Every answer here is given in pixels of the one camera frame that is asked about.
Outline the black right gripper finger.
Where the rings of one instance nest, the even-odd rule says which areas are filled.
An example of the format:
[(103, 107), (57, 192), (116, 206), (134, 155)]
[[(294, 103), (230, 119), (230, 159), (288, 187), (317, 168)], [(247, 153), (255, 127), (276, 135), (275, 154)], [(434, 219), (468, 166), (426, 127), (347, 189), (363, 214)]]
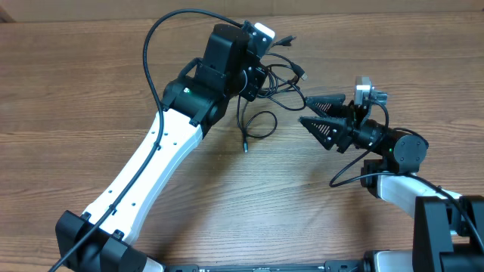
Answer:
[(349, 107), (344, 105), (345, 94), (306, 97), (306, 106), (320, 117), (347, 117)]
[(334, 145), (338, 150), (347, 150), (352, 143), (352, 127), (345, 118), (302, 116), (299, 122), (318, 140), (324, 149)]

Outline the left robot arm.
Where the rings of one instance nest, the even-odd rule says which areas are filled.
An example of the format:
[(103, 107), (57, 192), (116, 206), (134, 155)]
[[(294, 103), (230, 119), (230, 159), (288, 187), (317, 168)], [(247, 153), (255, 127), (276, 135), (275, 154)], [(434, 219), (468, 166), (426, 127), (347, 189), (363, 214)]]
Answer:
[(74, 271), (163, 271), (134, 248), (144, 221), (180, 163), (205, 138), (235, 96), (254, 100), (275, 32), (261, 23), (216, 24), (204, 55), (155, 96), (157, 113), (138, 149), (81, 215), (65, 212), (55, 232), (59, 265)]

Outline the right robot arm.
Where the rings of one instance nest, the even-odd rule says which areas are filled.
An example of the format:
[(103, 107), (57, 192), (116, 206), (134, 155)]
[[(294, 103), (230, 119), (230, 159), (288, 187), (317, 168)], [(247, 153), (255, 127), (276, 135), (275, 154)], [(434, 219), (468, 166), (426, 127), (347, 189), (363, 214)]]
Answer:
[(299, 122), (327, 150), (350, 146), (375, 153), (360, 155), (356, 180), (375, 198), (390, 202), (414, 220), (409, 251), (374, 250), (360, 261), (325, 263), (326, 271), (481, 271), (483, 197), (463, 196), (418, 176), (428, 141), (408, 128), (390, 128), (371, 119), (371, 109), (386, 107), (387, 94), (369, 91), (349, 103), (342, 94), (305, 99), (314, 116)]

